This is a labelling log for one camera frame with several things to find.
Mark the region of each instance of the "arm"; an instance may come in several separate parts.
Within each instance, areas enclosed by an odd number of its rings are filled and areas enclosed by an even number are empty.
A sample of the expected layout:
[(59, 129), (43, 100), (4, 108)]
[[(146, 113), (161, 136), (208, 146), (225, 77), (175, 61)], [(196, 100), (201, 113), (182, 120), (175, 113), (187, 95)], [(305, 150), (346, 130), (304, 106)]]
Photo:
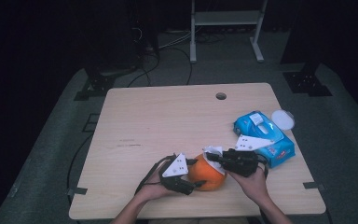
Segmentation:
[(228, 172), (242, 187), (243, 192), (266, 214), (272, 224), (291, 224), (292, 221), (271, 200), (263, 170), (258, 167), (249, 177)]
[(160, 167), (147, 180), (146, 183), (149, 183), (149, 185), (144, 185), (139, 192), (133, 196), (117, 217), (112, 220), (111, 224), (133, 224), (147, 202), (164, 197), (173, 192), (160, 184), (156, 184), (159, 183), (159, 169)]

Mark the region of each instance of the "table hole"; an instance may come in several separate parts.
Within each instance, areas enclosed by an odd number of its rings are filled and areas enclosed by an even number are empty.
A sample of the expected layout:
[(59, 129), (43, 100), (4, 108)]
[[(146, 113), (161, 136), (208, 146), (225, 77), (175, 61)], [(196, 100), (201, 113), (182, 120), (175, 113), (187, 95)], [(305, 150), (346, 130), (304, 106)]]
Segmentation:
[(226, 100), (227, 96), (226, 96), (226, 94), (223, 93), (223, 92), (218, 92), (218, 93), (216, 94), (216, 98), (217, 98), (218, 100)]

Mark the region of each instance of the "dark background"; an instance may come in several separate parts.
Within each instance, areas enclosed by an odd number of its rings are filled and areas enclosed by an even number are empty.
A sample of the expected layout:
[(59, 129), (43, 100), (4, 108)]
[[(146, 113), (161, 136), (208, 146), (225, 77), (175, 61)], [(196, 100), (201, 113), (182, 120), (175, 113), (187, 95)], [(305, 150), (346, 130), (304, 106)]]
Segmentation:
[[(211, 2), (200, 1), (198, 9), (259, 7), (255, 1)], [(137, 64), (142, 53), (132, 26), (155, 25), (148, 38), (189, 28), (190, 1), (153, 4), (145, 10), (134, 0), (0, 0), (0, 204), (76, 71), (90, 63)], [(292, 29), (282, 63), (316, 58), (338, 73), (358, 103), (358, 1), (269, 0), (263, 29)]]

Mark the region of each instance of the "orange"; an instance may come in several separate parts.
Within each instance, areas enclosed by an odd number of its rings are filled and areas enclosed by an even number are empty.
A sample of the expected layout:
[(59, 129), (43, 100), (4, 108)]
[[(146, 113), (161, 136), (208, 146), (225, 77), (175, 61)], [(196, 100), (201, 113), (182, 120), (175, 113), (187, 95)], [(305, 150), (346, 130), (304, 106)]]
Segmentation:
[(197, 156), (195, 159), (198, 161), (188, 168), (188, 180), (192, 183), (206, 180), (206, 183), (197, 188), (199, 190), (214, 190), (220, 188), (225, 182), (227, 173), (222, 175), (220, 172), (216, 171), (205, 160), (202, 154), (199, 154), (199, 156)]

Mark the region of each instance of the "metal stand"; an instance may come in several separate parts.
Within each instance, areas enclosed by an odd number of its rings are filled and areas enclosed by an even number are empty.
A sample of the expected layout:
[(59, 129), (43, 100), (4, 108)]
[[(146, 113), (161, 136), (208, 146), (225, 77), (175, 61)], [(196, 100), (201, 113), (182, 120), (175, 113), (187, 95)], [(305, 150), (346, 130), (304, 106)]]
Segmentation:
[(284, 78), (293, 93), (307, 93), (309, 96), (331, 96), (331, 92), (315, 76), (319, 63), (306, 63), (300, 72), (285, 72)]
[(196, 26), (200, 25), (244, 25), (255, 24), (255, 36), (250, 38), (252, 48), (255, 52), (255, 57), (259, 63), (264, 62), (264, 57), (261, 54), (260, 47), (257, 41), (261, 31), (261, 25), (264, 20), (264, 15), (268, 0), (263, 0), (263, 6), (260, 10), (250, 11), (207, 11), (196, 12), (195, 0), (191, 2), (191, 40), (190, 40), (190, 61), (197, 62), (196, 53)]
[(133, 67), (126, 72), (116, 73), (110, 76), (103, 76), (95, 66), (85, 67), (89, 77), (83, 86), (82, 91), (78, 91), (75, 101), (87, 101), (90, 97), (106, 96), (107, 92), (113, 88), (116, 78), (132, 73), (136, 70)]

